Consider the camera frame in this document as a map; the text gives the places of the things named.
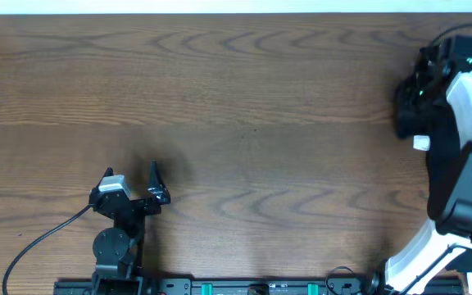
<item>wood grain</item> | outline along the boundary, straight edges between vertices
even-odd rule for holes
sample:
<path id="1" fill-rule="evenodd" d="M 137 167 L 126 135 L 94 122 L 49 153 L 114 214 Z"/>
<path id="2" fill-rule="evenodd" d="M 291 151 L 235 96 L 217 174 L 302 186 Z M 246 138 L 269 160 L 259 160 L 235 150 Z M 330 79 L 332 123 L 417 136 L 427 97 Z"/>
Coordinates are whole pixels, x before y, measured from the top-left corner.
<path id="1" fill-rule="evenodd" d="M 424 154 L 391 96 L 418 48 L 472 15 L 0 16 L 0 290 L 14 256 L 112 166 L 173 203 L 145 265 L 197 277 L 359 272 L 426 217 Z M 11 294 L 88 278 L 87 213 L 23 257 Z"/>

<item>table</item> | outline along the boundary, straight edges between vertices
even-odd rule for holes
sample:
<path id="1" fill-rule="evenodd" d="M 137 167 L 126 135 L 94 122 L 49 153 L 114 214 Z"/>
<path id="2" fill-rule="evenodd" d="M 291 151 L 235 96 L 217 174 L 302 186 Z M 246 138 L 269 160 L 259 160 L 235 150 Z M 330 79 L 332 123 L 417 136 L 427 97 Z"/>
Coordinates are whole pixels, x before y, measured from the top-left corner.
<path id="1" fill-rule="evenodd" d="M 424 154 L 392 95 L 472 14 L 0 16 L 0 293 L 28 243 L 83 208 L 111 166 L 136 192 L 151 159 L 172 204 L 144 265 L 206 277 L 367 272 L 426 218 Z M 86 213 L 11 274 L 11 294 L 89 278 Z"/>

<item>white background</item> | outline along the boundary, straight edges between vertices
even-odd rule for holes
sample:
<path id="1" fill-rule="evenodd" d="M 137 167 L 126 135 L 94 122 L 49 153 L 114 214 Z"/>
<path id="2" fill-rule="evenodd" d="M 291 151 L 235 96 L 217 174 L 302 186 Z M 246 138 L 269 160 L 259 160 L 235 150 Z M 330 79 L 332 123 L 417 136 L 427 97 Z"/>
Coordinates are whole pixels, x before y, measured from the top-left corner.
<path id="1" fill-rule="evenodd" d="M 0 14 L 472 12 L 472 0 L 0 0 Z"/>

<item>green tape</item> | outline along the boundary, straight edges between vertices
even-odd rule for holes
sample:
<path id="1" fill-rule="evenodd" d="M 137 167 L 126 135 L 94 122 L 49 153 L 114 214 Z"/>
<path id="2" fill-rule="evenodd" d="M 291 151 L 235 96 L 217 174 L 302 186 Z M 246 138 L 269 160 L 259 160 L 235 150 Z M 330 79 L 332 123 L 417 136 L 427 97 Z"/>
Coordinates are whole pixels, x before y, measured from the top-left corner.
<path id="1" fill-rule="evenodd" d="M 202 284 L 202 295 L 212 295 L 212 284 Z"/>
<path id="2" fill-rule="evenodd" d="M 307 293 L 307 295 L 318 295 L 318 284 L 308 284 Z"/>

